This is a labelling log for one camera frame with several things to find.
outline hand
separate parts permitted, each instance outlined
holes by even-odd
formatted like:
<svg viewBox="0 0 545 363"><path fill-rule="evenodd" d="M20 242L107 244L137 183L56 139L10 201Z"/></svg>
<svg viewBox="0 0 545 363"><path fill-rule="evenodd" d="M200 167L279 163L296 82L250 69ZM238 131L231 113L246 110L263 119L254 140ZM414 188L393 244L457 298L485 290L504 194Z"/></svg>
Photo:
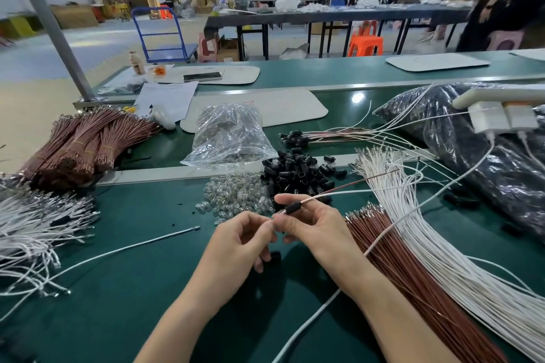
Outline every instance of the hand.
<svg viewBox="0 0 545 363"><path fill-rule="evenodd" d="M481 16L479 17L479 23L484 23L490 18L490 12L492 9L484 8L482 9Z"/></svg>
<svg viewBox="0 0 545 363"><path fill-rule="evenodd" d="M278 194L275 201L289 205L307 198L308 195ZM339 288L355 299L362 278L373 266L352 238L338 210L311 200L292 215L275 214L273 218L276 230L288 234L282 240L285 244L301 240Z"/></svg>
<svg viewBox="0 0 545 363"><path fill-rule="evenodd" d="M276 240L271 219L248 211L219 224L181 296L203 305L212 318L235 295L252 266L263 272L263 261L271 260L268 244Z"/></svg>

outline person's left hand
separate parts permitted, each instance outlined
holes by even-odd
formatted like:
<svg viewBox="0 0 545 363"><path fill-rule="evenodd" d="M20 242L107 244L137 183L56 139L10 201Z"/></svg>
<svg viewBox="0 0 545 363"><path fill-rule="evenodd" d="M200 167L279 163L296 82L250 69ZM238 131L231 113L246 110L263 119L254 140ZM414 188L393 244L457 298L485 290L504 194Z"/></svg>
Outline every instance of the person's left hand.
<svg viewBox="0 0 545 363"><path fill-rule="evenodd" d="M484 23L490 18L490 12L492 9L482 9L481 16L479 17L479 23Z"/></svg>
<svg viewBox="0 0 545 363"><path fill-rule="evenodd" d="M219 224L182 293L206 307L210 318L235 295L252 266L263 272L276 242L273 221L248 211Z"/></svg>

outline blue hand cart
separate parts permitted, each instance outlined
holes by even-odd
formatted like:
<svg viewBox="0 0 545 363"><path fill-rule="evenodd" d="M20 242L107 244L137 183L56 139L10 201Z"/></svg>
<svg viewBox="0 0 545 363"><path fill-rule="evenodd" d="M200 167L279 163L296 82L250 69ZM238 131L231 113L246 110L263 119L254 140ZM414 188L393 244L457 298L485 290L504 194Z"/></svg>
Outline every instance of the blue hand cart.
<svg viewBox="0 0 545 363"><path fill-rule="evenodd" d="M174 22L176 23L176 28L178 32L161 32L161 33L142 33L138 21L136 20L136 13L149 14L151 11L156 10L166 10L169 12ZM144 55L146 56L146 62L149 64L159 64L161 62L191 62L191 56L193 55L195 59L197 56L197 44L196 43L184 43L184 38L181 35L180 23L178 18L174 14L174 11L166 6L161 7L135 7L131 15L133 16L133 21L136 25L136 30L140 36L140 42L142 43L142 49L144 50ZM146 48L146 43L144 41L145 36L163 36L163 35L178 35L180 36L180 43L162 45L158 49L148 49Z"/></svg>

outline black table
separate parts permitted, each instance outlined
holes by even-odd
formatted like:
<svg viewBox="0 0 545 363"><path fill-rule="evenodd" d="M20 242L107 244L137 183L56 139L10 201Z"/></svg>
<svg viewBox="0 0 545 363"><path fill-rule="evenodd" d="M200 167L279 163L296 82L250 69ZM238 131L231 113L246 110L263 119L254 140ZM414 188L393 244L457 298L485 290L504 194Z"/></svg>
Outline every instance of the black table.
<svg viewBox="0 0 545 363"><path fill-rule="evenodd" d="M242 27L246 25L262 25L262 29L253 29L252 31L244 32L259 32L263 35L263 56L265 59L269 58L268 52L268 25L277 23L291 23L294 25L303 25L306 23L322 23L322 37L320 40L320 55L322 57L325 31L329 30L331 43L331 30L332 29L351 29L352 22L359 20L378 20L380 21L379 30L382 30L382 24L387 20L402 20L403 25L399 30L395 51L397 54L401 54L403 44L409 28L420 27L421 25L412 25L411 22L414 19L429 18L433 25L447 25L467 22L467 17L470 12L470 8L454 8L438 5L383 5L376 6L372 9L360 9L360 10L342 10L335 9L330 12L272 12L272 13L259 13L259 14L228 14L221 16L209 16L204 26L204 36L207 40L214 38L214 34L221 28L235 27L236 34L239 41L239 55L241 60L244 60L243 42L242 42ZM348 25L333 26L333 22L347 22ZM309 41L310 41L311 25L309 25ZM348 43L350 41L350 32L347 32L346 40L344 42L343 56L346 56L348 50Z"/></svg>

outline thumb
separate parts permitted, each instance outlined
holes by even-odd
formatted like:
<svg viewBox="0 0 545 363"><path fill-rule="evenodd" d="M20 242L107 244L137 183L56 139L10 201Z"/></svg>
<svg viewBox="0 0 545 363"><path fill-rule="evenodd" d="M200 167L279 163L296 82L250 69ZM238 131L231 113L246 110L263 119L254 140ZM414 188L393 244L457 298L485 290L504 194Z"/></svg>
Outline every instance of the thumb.
<svg viewBox="0 0 545 363"><path fill-rule="evenodd" d="M305 242L305 236L312 227L304 222L297 220L297 218L290 215L279 214L274 217L274 223L277 231L281 231L292 236L296 236L303 243Z"/></svg>
<svg viewBox="0 0 545 363"><path fill-rule="evenodd" d="M247 250L250 252L250 255L253 258L257 258L263 249L271 242L271 239L274 235L274 225L272 221L265 221L257 231L250 241L244 244L247 247Z"/></svg>

